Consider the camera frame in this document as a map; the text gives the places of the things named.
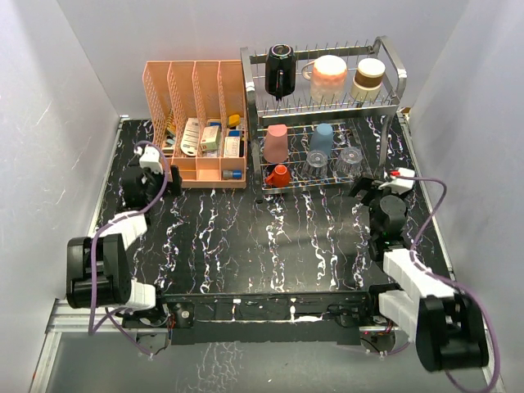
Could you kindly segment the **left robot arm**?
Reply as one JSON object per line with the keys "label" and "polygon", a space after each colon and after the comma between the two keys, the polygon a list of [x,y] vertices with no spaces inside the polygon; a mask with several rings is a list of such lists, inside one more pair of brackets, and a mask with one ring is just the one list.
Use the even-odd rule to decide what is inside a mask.
{"label": "left robot arm", "polygon": [[122,195],[117,214],[92,247],[93,237],[75,237],[67,244],[66,299],[73,309],[87,309],[92,303],[92,284],[96,284],[96,306],[140,311],[149,325],[159,327],[169,317],[169,306],[158,300],[151,284],[138,282],[130,273],[126,251],[143,234],[151,222],[141,212],[155,197],[167,190],[174,196],[182,193],[182,178],[172,166],[173,180],[166,184],[163,174],[131,166],[121,180]]}

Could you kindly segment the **clear faceted glass cup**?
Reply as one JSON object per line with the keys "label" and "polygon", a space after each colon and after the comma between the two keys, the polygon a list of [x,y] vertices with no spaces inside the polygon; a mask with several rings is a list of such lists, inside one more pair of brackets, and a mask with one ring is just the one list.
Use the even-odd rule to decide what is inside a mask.
{"label": "clear faceted glass cup", "polygon": [[305,174],[310,178],[325,178],[328,173],[328,157],[320,150],[313,150],[307,154]]}

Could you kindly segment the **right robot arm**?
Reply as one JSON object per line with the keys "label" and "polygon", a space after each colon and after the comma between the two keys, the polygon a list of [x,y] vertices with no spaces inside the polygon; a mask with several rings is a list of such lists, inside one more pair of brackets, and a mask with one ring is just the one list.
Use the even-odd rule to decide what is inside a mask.
{"label": "right robot arm", "polygon": [[404,199],[413,188],[413,174],[398,169],[387,183],[362,175],[350,191],[353,197],[362,192],[368,207],[370,257],[397,285],[365,304],[366,318],[376,325],[389,319],[404,330],[428,372],[485,367],[489,351],[480,307],[436,278],[404,239]]}

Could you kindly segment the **small orange ceramic mug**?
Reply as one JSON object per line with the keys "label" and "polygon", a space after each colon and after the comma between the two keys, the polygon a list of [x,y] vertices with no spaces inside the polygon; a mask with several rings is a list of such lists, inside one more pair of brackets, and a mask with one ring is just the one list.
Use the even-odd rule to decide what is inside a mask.
{"label": "small orange ceramic mug", "polygon": [[287,187],[291,182],[291,174],[284,164],[274,167],[271,174],[265,179],[265,183],[271,187]]}

